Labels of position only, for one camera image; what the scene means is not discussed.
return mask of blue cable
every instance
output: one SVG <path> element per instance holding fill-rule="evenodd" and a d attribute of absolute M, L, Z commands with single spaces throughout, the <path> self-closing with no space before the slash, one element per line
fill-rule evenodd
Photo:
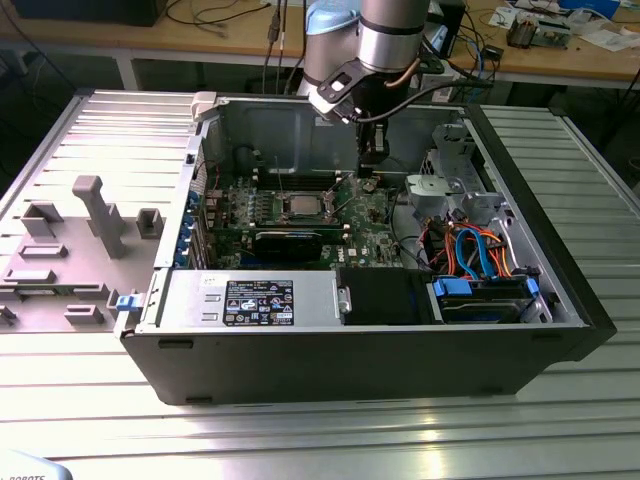
<path fill-rule="evenodd" d="M 482 54 L 480 53 L 480 48 L 478 48 L 478 45 L 476 44 L 476 42 L 474 42 L 470 38 L 467 38 L 466 40 L 467 40 L 467 42 L 469 42 L 471 44 L 471 46 L 476 51 L 476 58 L 478 59 L 478 62 L 480 62 L 480 70 L 478 71 L 478 78 L 482 78 L 482 73 L 484 72 L 484 59 L 482 58 Z M 467 100 L 467 101 L 469 103 L 471 103 L 471 101 L 474 100 L 478 96 L 479 93 L 480 93 L 480 89 L 479 88 L 474 89 L 473 92 L 471 92 L 471 96 L 469 97 L 469 100 Z"/>
<path fill-rule="evenodd" d="M 482 238 L 482 235 L 480 235 L 480 233 L 476 232 L 475 230 L 471 230 L 470 228 L 465 228 L 464 230 L 460 230 L 460 233 L 458 233 L 458 236 L 456 237 L 456 260 L 458 260 L 458 263 L 460 264 L 462 269 L 465 272 L 467 272 L 469 275 L 471 275 L 471 278 L 473 278 L 474 280 L 480 280 L 480 277 L 478 277 L 478 274 L 474 272 L 471 269 L 471 267 L 469 267 L 469 265 L 465 263 L 462 255 L 462 240 L 464 239 L 464 236 L 466 233 L 471 233 L 473 234 L 474 237 L 476 237 L 476 240 L 478 242 L 478 256 L 480 257 L 480 265 L 482 265 L 482 270 L 484 271 L 484 274 L 489 278 L 495 277 L 496 273 L 494 272 L 493 266 L 489 261 L 489 258 L 487 255 L 487 247 L 484 244 L 484 239 Z"/>

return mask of black cable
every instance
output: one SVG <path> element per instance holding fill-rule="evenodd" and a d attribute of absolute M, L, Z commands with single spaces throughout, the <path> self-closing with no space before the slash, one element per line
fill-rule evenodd
<path fill-rule="evenodd" d="M 282 68 L 282 55 L 284 53 L 285 33 L 287 31 L 287 7 L 289 0 L 284 0 L 284 15 L 282 16 L 282 41 L 280 42 L 280 56 L 278 57 L 278 72 L 276 73 L 276 95 L 280 94 L 280 69 Z"/>
<path fill-rule="evenodd" d="M 264 57 L 264 65 L 262 67 L 262 94 L 267 93 L 267 67 L 269 66 L 269 59 L 271 58 L 271 52 L 273 51 L 273 45 L 278 40 L 280 36 L 280 11 L 282 8 L 282 0 L 278 0 L 276 4 L 276 10 L 273 12 L 273 16 L 271 17 L 271 24 L 269 25 L 269 30 L 267 31 L 267 42 L 269 42 L 269 46 L 267 47 L 267 54 Z"/>
<path fill-rule="evenodd" d="M 631 84 L 629 85 L 629 88 L 627 88 L 627 91 L 624 92 L 624 95 L 622 96 L 622 100 L 620 100 L 620 103 L 622 105 L 624 105 L 625 100 L 627 99 L 627 97 L 629 96 L 631 91 L 633 90 L 633 87 L 635 86 L 635 84 L 638 82 L 638 77 L 640 77 L 640 68 L 638 68 L 638 71 L 636 72 L 635 77 L 633 77 L 633 80 L 631 81 Z"/>
<path fill-rule="evenodd" d="M 214 23 L 226 22 L 227 20 L 233 20 L 234 18 L 238 18 L 238 17 L 241 17 L 243 15 L 248 15 L 249 13 L 259 12 L 260 10 L 264 10 L 265 8 L 269 8 L 271 6 L 270 3 L 265 3 L 261 7 L 252 8 L 250 10 L 245 10 L 244 12 L 236 13 L 234 15 L 230 15 L 230 16 L 225 17 L 225 18 L 218 18 L 216 20 L 210 20 L 210 21 L 207 21 L 207 22 L 193 22 L 193 21 L 187 22 L 187 21 L 181 20 L 181 19 L 176 18 L 173 15 L 171 15 L 171 9 L 173 7 L 175 7 L 180 2 L 182 2 L 182 0 L 173 0 L 173 2 L 171 2 L 169 5 L 167 5 L 167 10 L 165 11 L 165 15 L 167 16 L 168 19 L 173 20 L 174 22 L 177 22 L 177 23 L 181 23 L 182 25 L 195 25 L 195 26 L 198 26 L 198 25 L 213 25 Z"/>
<path fill-rule="evenodd" d="M 32 100 L 33 100 L 33 99 L 40 100 L 41 102 L 45 102 L 45 103 L 47 103 L 47 104 L 51 105 L 52 107 L 55 107 L 55 109 L 57 110 L 57 112 L 56 112 L 56 114 L 54 114 L 54 115 L 56 115 L 56 116 L 55 116 L 55 117 L 53 117 L 53 120 L 56 120 L 56 119 L 58 118 L 57 116 L 58 116 L 58 115 L 60 115 L 60 114 L 63 112 L 64 108 L 62 108 L 62 107 L 61 107 L 60 105 L 58 105 L 56 102 L 54 102 L 54 101 L 52 101 L 52 100 L 49 100 L 48 98 L 43 97 L 42 95 L 37 95 L 37 94 L 35 94 L 33 91 L 30 91 L 30 90 L 27 88 L 27 85 L 25 85 L 25 83 L 24 83 L 24 81 L 23 81 L 23 80 L 24 80 L 24 78 L 28 76 L 28 74 L 20 75 L 20 74 L 16 73 L 16 72 L 13 70 L 13 68 L 11 67 L 11 64 L 10 64 L 10 63 L 7 61 L 7 59 L 6 59 L 6 58 L 4 58 L 2 55 L 0 55 L 0 62 L 1 62 L 1 63 L 2 63 L 2 65 L 4 65 L 4 67 L 6 68 L 7 73 L 8 73 L 12 78 L 15 78 L 16 80 L 18 80 L 18 82 L 20 83 L 20 88 L 22 89 L 22 93 L 23 93 L 24 95 L 27 95 L 27 96 L 28 96 L 29 98 L 31 98 Z M 38 105 L 34 105 L 34 106 L 35 106 L 35 107 L 38 109 L 38 111 L 39 111 L 40 113 L 42 113 L 43 115 L 49 115 L 49 116 L 51 116 L 51 115 L 52 115 L 50 112 L 46 112 L 46 111 L 42 110 L 40 107 L 38 107 Z"/>
<path fill-rule="evenodd" d="M 273 50 L 273 43 L 269 43 L 267 48 L 267 54 L 264 57 L 264 65 L 262 66 L 262 94 L 267 93 L 267 66 L 269 65 L 269 58 L 271 58 L 271 51 Z"/>
<path fill-rule="evenodd" d="M 638 107 L 638 103 L 640 102 L 640 92 L 634 92 L 636 98 L 631 100 L 628 106 L 624 103 L 627 100 L 627 97 L 629 97 L 629 95 L 633 91 L 633 87 L 638 82 L 638 78 L 640 78 L 640 68 L 638 68 L 638 71 L 633 77 L 633 80 L 629 84 L 629 88 L 627 88 L 627 90 L 624 92 L 624 95 L 620 100 L 620 106 L 618 108 L 617 114 L 614 115 L 613 120 L 609 122 L 609 126 L 605 129 L 605 131 L 602 133 L 602 135 L 600 135 L 600 138 L 598 139 L 598 147 L 600 148 L 600 151 L 603 151 L 607 147 L 607 145 L 609 145 L 611 140 L 613 140 L 613 138 L 615 137 L 617 130 L 622 127 L 622 125 L 624 125 L 629 115 L 631 115 Z"/>
<path fill-rule="evenodd" d="M 423 267 L 427 270 L 431 270 L 429 266 L 424 262 L 424 260 L 422 260 L 417 255 L 414 255 L 411 250 L 409 250 L 407 247 L 405 247 L 402 244 L 402 242 L 410 238 L 410 236 L 404 237 L 402 240 L 398 240 L 398 236 L 396 235 L 396 229 L 393 225 L 393 217 L 396 211 L 396 205 L 398 204 L 398 197 L 403 192 L 403 190 L 405 190 L 405 188 L 406 186 L 404 184 L 402 185 L 402 187 L 398 188 L 398 191 L 396 192 L 396 195 L 393 198 L 393 203 L 391 204 L 391 210 L 389 211 L 389 231 L 391 232 L 391 238 L 393 239 L 394 243 L 396 243 L 398 247 L 400 247 L 400 250 L 402 250 L 404 253 L 409 255 L 409 257 L 411 257 L 418 264 L 418 267 Z"/>
<path fill-rule="evenodd" d="M 46 62 L 51 65 L 51 68 L 53 68 L 56 73 L 58 75 L 60 75 L 60 78 L 62 78 L 67 85 L 69 85 L 69 87 L 71 88 L 71 90 L 73 90 L 74 92 L 77 90 L 76 86 L 74 85 L 74 83 L 69 80 L 69 78 L 62 73 L 62 70 L 60 70 L 57 65 L 55 63 L 53 63 L 51 61 L 51 59 L 47 56 L 46 53 L 44 53 L 42 50 L 40 50 L 40 47 L 38 47 L 35 43 L 33 43 L 33 40 L 31 40 L 31 38 L 29 38 L 29 36 L 24 33 L 22 31 L 22 29 L 18 26 L 18 24 L 13 20 L 13 18 L 11 18 L 11 15 L 9 15 L 9 12 L 7 11 L 7 7 L 4 5 L 4 2 L 0 1 L 0 8 L 2 8 L 2 11 L 4 12 L 4 16 L 7 17 L 7 20 L 9 20 L 9 23 L 13 26 L 13 28 L 16 30 L 16 32 L 18 32 L 20 34 L 20 36 L 29 44 L 31 45 L 31 47 L 38 52 L 40 55 L 42 55 L 42 58 L 44 58 L 46 60 Z"/>
<path fill-rule="evenodd" d="M 411 172 L 409 171 L 409 169 L 407 168 L 407 166 L 402 163 L 400 161 L 399 158 L 397 157 L 392 157 L 392 156 L 388 156 L 387 160 L 391 160 L 392 162 L 394 162 L 396 165 L 398 165 L 400 168 L 402 168 L 402 170 L 404 170 L 404 173 L 406 173 L 407 175 L 411 175 Z"/>
<path fill-rule="evenodd" d="M 284 94 L 288 95 L 291 90 L 291 82 L 293 81 L 293 76 L 296 73 L 296 70 L 300 67 L 302 60 L 304 60 L 305 55 L 307 54 L 307 0 L 302 0 L 302 53 L 298 58 L 298 61 L 291 69 L 291 73 L 289 74 L 289 78 L 287 78 L 287 83 L 284 85 Z"/>
<path fill-rule="evenodd" d="M 355 123 L 373 123 L 373 122 L 379 122 L 381 120 L 385 120 L 391 117 L 392 115 L 395 115 L 396 113 L 400 112 L 401 110 L 407 108 L 409 105 L 414 103 L 419 98 L 422 98 L 425 95 L 433 93 L 436 90 L 442 90 L 443 88 L 449 88 L 449 87 L 491 88 L 493 87 L 493 85 L 491 83 L 484 82 L 484 81 L 482 82 L 460 82 L 460 81 L 445 82 L 445 83 L 441 83 L 440 85 L 436 85 L 435 87 L 427 88 L 425 90 L 420 90 L 418 93 L 413 94 L 412 96 L 407 98 L 404 102 L 400 103 L 399 105 L 396 105 L 386 113 L 376 115 L 375 117 L 351 118 L 351 120 L 353 120 Z"/>
<path fill-rule="evenodd" d="M 464 70 L 463 68 L 460 68 L 459 66 L 457 66 L 455 63 L 451 62 L 450 60 L 444 58 L 442 56 L 442 53 L 440 53 L 429 41 L 429 39 L 427 39 L 426 37 L 422 37 L 422 44 L 431 52 L 433 53 L 436 57 L 438 57 L 440 60 L 444 60 L 445 62 L 447 62 L 449 64 L 449 66 L 456 72 L 458 72 L 460 75 L 462 75 L 465 78 L 468 78 L 469 80 L 475 80 L 475 81 L 480 81 L 482 82 L 483 80 L 481 78 L 476 77 L 475 75 L 470 74 L 469 72 L 467 72 L 466 70 Z"/>

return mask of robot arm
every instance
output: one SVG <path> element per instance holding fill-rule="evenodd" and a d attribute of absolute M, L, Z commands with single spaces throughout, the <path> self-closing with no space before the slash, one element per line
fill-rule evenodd
<path fill-rule="evenodd" d="M 311 6 L 298 91 L 324 117 L 347 123 L 384 114 L 406 98 L 429 6 L 429 0 L 362 0 L 361 8 L 359 3 Z M 358 124 L 358 176 L 388 157 L 386 131 L 386 120 Z"/>

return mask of power supply label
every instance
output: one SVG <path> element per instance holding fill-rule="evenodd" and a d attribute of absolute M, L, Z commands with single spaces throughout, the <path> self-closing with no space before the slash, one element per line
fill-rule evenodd
<path fill-rule="evenodd" d="M 293 325 L 293 282 L 228 281 L 224 323 L 229 327 Z"/>

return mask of power cable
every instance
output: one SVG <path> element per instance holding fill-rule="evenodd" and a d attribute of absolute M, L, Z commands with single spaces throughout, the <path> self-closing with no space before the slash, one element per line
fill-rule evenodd
<path fill-rule="evenodd" d="M 278 57 L 278 72 L 276 73 L 276 95 L 280 94 L 280 69 L 282 68 L 282 55 L 284 53 L 285 33 L 287 31 L 287 7 L 289 0 L 284 0 L 284 15 L 282 15 L 282 35 L 280 37 L 280 55 Z"/>
<path fill-rule="evenodd" d="M 298 58 L 298 61 L 291 69 L 291 73 L 289 74 L 289 78 L 287 78 L 287 83 L 284 85 L 284 94 L 288 95 L 291 91 L 291 82 L 293 81 L 293 76 L 296 73 L 296 70 L 300 67 L 302 60 L 304 60 L 305 55 L 307 54 L 307 0 L 302 0 L 302 53 Z"/>
<path fill-rule="evenodd" d="M 416 102 L 418 99 L 424 97 L 425 95 L 428 95 L 430 93 L 435 92 L 436 90 L 442 90 L 443 88 L 449 88 L 449 87 L 474 87 L 474 88 L 491 88 L 493 87 L 493 85 L 491 83 L 488 82 L 465 82 L 465 81 L 453 81 L 453 82 L 445 82 L 445 83 L 441 83 L 440 85 L 436 85 L 435 87 L 431 87 L 431 88 L 427 88 L 425 90 L 420 90 L 418 93 L 413 94 L 412 96 L 410 96 L 409 98 L 407 98 L 404 102 L 400 103 L 399 105 L 393 107 L 391 110 L 389 110 L 388 112 L 382 113 L 380 115 L 376 115 L 375 117 L 367 117 L 367 118 L 357 118 L 357 117 L 352 117 L 350 118 L 350 120 L 352 120 L 355 123 L 373 123 L 373 122 L 379 122 L 381 120 L 385 120 L 393 115 L 395 115 L 396 113 L 404 110 L 405 108 L 407 108 L 409 105 L 411 105 L 412 103 Z"/>
<path fill-rule="evenodd" d="M 173 20 L 176 23 L 180 23 L 182 25 L 214 25 L 216 23 L 222 23 L 222 22 L 226 22 L 227 20 L 233 20 L 234 18 L 238 18 L 238 17 L 242 17 L 243 15 L 248 15 L 250 13 L 254 13 L 254 12 L 259 12 L 261 10 L 264 10 L 265 8 L 269 8 L 271 6 L 270 3 L 265 3 L 264 5 L 257 7 L 257 8 L 252 8 L 250 10 L 245 10 L 244 12 L 240 12 L 240 13 L 236 13 L 234 15 L 229 15 L 228 17 L 224 17 L 224 18 L 218 18 L 216 20 L 208 20 L 206 22 L 194 22 L 194 21 L 186 21 L 186 20 L 182 20 L 180 18 L 176 18 L 171 14 L 171 9 L 173 7 L 175 7 L 177 4 L 179 4 L 180 2 L 182 2 L 182 0 L 173 0 L 173 2 L 171 2 L 169 5 L 167 5 L 167 10 L 165 11 L 165 15 L 167 16 L 168 19 Z"/>
<path fill-rule="evenodd" d="M 267 93 L 267 67 L 269 66 L 269 59 L 271 58 L 271 52 L 273 51 L 273 45 L 278 41 L 280 36 L 280 11 L 282 9 L 282 0 L 278 0 L 276 4 L 276 10 L 271 17 L 271 24 L 267 31 L 267 54 L 264 57 L 264 65 L 262 66 L 262 94 Z"/>
<path fill-rule="evenodd" d="M 24 32 L 22 31 L 22 29 L 21 29 L 21 28 L 18 26 L 18 24 L 13 20 L 13 18 L 11 18 L 11 15 L 9 15 L 9 12 L 7 11 L 7 7 L 5 6 L 5 4 L 4 4 L 4 2 L 3 2 L 3 1 L 0 1 L 0 8 L 2 8 L 2 11 L 3 11 L 3 13 L 4 13 L 5 17 L 7 17 L 7 20 L 9 20 L 9 23 L 13 26 L 13 28 L 15 29 L 15 31 L 16 31 L 16 32 L 18 32 L 18 34 L 20 34 L 20 36 L 21 36 L 21 37 L 22 37 L 22 38 L 23 38 L 23 39 L 24 39 L 24 40 L 25 40 L 29 45 L 31 45 L 31 47 L 32 47 L 36 52 L 38 52 L 40 55 L 42 55 L 42 57 L 46 60 L 46 62 L 47 62 L 49 65 L 51 65 L 51 68 L 53 68 L 53 69 L 56 71 L 56 73 L 57 73 L 58 75 L 60 75 L 60 78 L 62 78 L 62 79 L 65 81 L 65 83 L 66 83 L 67 85 L 69 85 L 69 88 L 71 88 L 71 90 L 73 90 L 73 91 L 75 92 L 75 91 L 77 90 L 77 88 L 76 88 L 75 84 L 74 84 L 71 80 L 69 80 L 69 78 L 68 78 L 64 73 L 62 73 L 62 70 L 60 70 L 60 69 L 58 68 L 58 66 L 57 66 L 55 63 L 53 63 L 53 62 L 51 61 L 51 59 L 47 56 L 47 54 L 46 54 L 46 53 L 44 53 L 44 52 L 40 49 L 40 47 L 38 47 L 38 46 L 33 42 L 33 40 L 31 40 L 31 38 L 29 38 L 29 36 L 28 36 L 26 33 L 24 33 Z"/>

